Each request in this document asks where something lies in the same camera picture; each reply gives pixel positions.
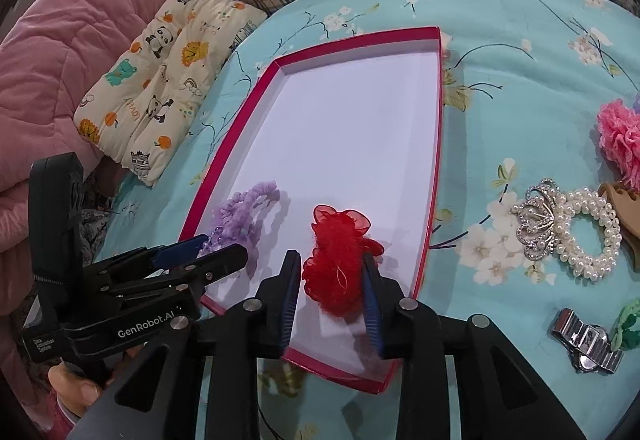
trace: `pearl hair tie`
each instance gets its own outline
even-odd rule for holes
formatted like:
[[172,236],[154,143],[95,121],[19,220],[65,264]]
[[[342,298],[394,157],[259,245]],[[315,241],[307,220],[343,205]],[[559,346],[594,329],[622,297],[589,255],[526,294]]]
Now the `pearl hair tie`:
[[[569,263],[574,276],[592,281],[602,279],[616,266],[622,241],[620,221],[606,198],[588,187],[563,193],[556,182],[545,178],[529,187],[524,203],[514,205],[511,212],[518,216],[516,236],[527,259],[539,261],[555,251],[561,261]],[[572,217],[580,213],[591,214],[604,227],[604,250],[596,257],[585,253],[569,232]]]

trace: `red scrunchie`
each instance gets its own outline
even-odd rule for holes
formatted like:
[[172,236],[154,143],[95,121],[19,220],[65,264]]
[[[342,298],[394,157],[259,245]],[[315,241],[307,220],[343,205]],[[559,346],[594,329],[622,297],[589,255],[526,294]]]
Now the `red scrunchie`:
[[364,237],[371,223],[358,211],[318,205],[314,219],[316,247],[303,266],[305,292],[322,310],[343,317],[361,305],[362,254],[379,256],[385,248]]

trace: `bed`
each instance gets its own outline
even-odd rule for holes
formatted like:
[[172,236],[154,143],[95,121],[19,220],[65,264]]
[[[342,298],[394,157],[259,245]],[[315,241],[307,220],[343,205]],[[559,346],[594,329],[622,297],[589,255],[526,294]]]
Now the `bed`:
[[[232,54],[156,187],[124,181],[99,259],[179,238],[207,166],[273,58],[323,41],[428,25],[443,31],[445,106],[436,218],[419,298],[440,314],[489,315],[587,438],[605,438],[638,392],[638,350],[625,354],[615,375],[578,375],[546,331],[563,307],[585,322],[613,324],[622,305],[640,295],[626,250],[615,273],[597,284],[574,279],[555,258],[508,257],[483,269],[477,250],[514,239],[508,210],[540,179],[576,189],[613,178],[596,148],[594,117],[602,103],[622,97],[630,105],[638,92],[640,20],[607,0],[294,1]],[[587,241],[596,235],[587,224],[576,224],[576,234]],[[371,396],[288,364],[268,363],[258,372],[260,405],[276,438],[394,437],[397,378]],[[460,434],[459,424],[453,431]]]

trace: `floral bed sheet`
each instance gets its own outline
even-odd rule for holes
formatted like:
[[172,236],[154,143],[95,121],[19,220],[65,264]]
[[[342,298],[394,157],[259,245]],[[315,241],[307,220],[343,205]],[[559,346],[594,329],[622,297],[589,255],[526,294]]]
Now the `floral bed sheet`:
[[[624,248],[615,271],[598,283],[575,279],[556,256],[527,261],[510,207],[545,177],[562,190],[596,189],[614,178],[596,148],[594,121],[602,103],[621,97],[631,105],[638,92],[640,20],[606,0],[295,1],[229,58],[156,187],[125,181],[99,259],[177,240],[208,164],[271,59],[327,40],[430,25],[443,31],[446,106],[420,299],[440,314],[491,317],[587,438],[603,439],[640,388],[640,350],[627,352],[615,375],[579,375],[548,327],[569,307],[610,328],[622,305],[640,296],[640,275]],[[587,252],[600,250],[589,220],[576,221],[572,232]],[[395,438],[398,377],[372,396],[289,364],[265,362],[258,372],[264,438]],[[452,417],[456,438],[455,410]]]

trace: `pink comforter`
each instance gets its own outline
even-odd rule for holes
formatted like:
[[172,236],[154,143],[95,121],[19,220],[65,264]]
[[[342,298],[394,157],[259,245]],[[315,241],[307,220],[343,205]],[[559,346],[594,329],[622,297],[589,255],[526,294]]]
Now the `pink comforter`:
[[0,45],[0,368],[24,404],[36,404],[8,319],[31,289],[27,179],[35,160],[75,151],[84,173],[100,152],[73,115],[84,94],[165,0],[37,0]]

